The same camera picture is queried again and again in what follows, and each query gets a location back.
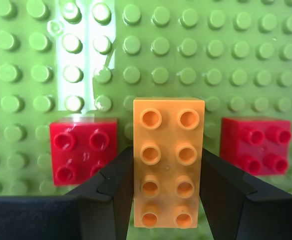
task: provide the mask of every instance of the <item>green lego baseplate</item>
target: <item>green lego baseplate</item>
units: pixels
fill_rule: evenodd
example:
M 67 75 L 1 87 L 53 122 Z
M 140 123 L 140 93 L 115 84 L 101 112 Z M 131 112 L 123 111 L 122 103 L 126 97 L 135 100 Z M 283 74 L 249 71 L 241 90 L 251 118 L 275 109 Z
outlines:
M 52 183 L 49 123 L 117 117 L 122 150 L 135 97 L 204 99 L 217 155 L 222 117 L 292 121 L 292 0 L 0 0 L 0 196 L 67 192 Z M 289 162 L 262 179 L 292 193 L 292 144 Z M 212 236 L 201 207 L 197 229 L 131 224 L 136 238 Z

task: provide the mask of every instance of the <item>orange lego brick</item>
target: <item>orange lego brick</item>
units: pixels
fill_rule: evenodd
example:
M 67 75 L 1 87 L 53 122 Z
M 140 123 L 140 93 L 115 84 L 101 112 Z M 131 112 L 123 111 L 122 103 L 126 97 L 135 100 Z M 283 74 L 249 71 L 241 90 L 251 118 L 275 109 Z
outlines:
M 134 100 L 135 227 L 196 228 L 205 102 Z

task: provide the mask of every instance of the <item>2x2 lego brick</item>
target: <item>2x2 lego brick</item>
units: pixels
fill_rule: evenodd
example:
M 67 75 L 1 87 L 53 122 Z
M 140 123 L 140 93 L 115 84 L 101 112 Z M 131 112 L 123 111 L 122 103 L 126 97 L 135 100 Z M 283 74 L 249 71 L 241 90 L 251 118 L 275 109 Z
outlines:
M 291 123 L 271 117 L 224 117 L 220 157 L 252 175 L 283 175 Z
M 204 109 L 196 98 L 135 99 L 136 227 L 197 227 Z
M 117 156 L 117 119 L 72 117 L 50 125 L 54 184 L 81 184 Z

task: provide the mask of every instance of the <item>lego brick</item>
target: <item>lego brick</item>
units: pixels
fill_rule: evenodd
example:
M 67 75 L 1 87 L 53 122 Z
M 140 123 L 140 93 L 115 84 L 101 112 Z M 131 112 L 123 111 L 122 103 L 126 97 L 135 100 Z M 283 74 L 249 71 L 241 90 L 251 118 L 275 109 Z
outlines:
M 222 119 L 220 157 L 255 175 L 284 175 L 291 122 L 271 117 Z
M 67 117 L 50 124 L 56 186 L 88 180 L 117 156 L 117 119 Z
M 135 227 L 196 228 L 205 102 L 134 100 Z

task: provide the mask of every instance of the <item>red lego brick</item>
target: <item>red lego brick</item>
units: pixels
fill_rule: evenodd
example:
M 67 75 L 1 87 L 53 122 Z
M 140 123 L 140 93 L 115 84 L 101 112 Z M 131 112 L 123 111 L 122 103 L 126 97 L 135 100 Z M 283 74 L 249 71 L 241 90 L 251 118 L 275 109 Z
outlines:
M 81 184 L 117 156 L 117 119 L 72 117 L 50 124 L 56 186 Z
M 291 122 L 270 117 L 222 119 L 220 157 L 255 176 L 288 169 Z

